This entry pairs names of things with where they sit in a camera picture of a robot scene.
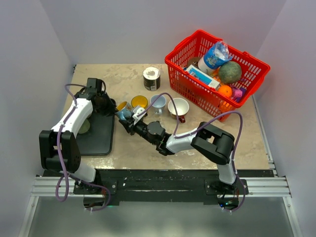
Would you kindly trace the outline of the brown floral mug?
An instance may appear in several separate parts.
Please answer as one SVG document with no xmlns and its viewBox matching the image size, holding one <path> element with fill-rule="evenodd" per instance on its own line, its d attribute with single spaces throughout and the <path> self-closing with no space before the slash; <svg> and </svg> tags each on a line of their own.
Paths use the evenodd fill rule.
<svg viewBox="0 0 316 237">
<path fill-rule="evenodd" d="M 188 113 L 190 106 L 189 103 L 183 98 L 173 98 L 175 107 L 172 101 L 168 103 L 168 111 L 170 115 L 176 119 L 176 112 L 178 114 L 178 119 L 181 123 L 185 123 L 185 115 Z"/>
</svg>

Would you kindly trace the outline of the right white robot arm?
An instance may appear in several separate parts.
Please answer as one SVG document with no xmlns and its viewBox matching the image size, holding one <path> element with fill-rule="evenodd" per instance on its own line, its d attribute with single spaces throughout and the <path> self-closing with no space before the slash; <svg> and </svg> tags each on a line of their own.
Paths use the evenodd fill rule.
<svg viewBox="0 0 316 237">
<path fill-rule="evenodd" d="M 120 124 L 130 135 L 138 134 L 164 155 L 174 155 L 181 151 L 195 149 L 217 165 L 219 181 L 211 184 L 212 188 L 231 194 L 237 189 L 236 175 L 231 161 L 235 138 L 230 133 L 216 126 L 201 122 L 198 128 L 182 133 L 177 138 L 165 131 L 159 121 L 149 124 L 133 118 L 120 119 Z"/>
</svg>

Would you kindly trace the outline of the pale blue mug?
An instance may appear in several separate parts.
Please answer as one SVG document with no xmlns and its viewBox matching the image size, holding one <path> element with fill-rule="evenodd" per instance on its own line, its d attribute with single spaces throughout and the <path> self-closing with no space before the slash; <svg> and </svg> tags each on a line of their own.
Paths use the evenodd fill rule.
<svg viewBox="0 0 316 237">
<path fill-rule="evenodd" d="M 156 115 L 161 115 L 166 105 L 166 98 L 164 95 L 160 96 L 156 94 L 150 98 L 150 103 L 152 104 L 152 109 L 154 113 Z"/>
</svg>

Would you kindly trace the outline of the yellow mug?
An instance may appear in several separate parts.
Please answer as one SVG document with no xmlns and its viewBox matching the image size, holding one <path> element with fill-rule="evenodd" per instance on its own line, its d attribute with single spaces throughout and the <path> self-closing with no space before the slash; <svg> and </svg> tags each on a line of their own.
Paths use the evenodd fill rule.
<svg viewBox="0 0 316 237">
<path fill-rule="evenodd" d="M 137 95 L 131 100 L 132 107 L 140 106 L 144 109 L 148 107 L 148 99 L 145 96 Z"/>
</svg>

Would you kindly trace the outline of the teal rimmed mug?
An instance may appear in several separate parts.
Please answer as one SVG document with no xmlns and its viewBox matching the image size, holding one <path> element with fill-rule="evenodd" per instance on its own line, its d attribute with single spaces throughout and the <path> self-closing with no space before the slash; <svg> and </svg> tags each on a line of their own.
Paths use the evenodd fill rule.
<svg viewBox="0 0 316 237">
<path fill-rule="evenodd" d="M 132 109 L 133 107 L 127 101 L 124 101 L 117 105 L 115 115 L 120 120 L 128 120 L 132 117 Z"/>
</svg>

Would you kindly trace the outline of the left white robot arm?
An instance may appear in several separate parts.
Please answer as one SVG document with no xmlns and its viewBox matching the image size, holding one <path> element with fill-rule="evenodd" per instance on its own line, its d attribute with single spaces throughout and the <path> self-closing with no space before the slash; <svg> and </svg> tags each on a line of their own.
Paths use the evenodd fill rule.
<svg viewBox="0 0 316 237">
<path fill-rule="evenodd" d="M 102 189 L 95 168 L 81 162 L 82 156 L 107 155 L 112 150 L 116 102 L 106 92 L 105 82 L 88 78 L 73 95 L 62 119 L 39 134 L 41 165 L 45 170 L 69 173 L 85 181 L 92 194 Z"/>
</svg>

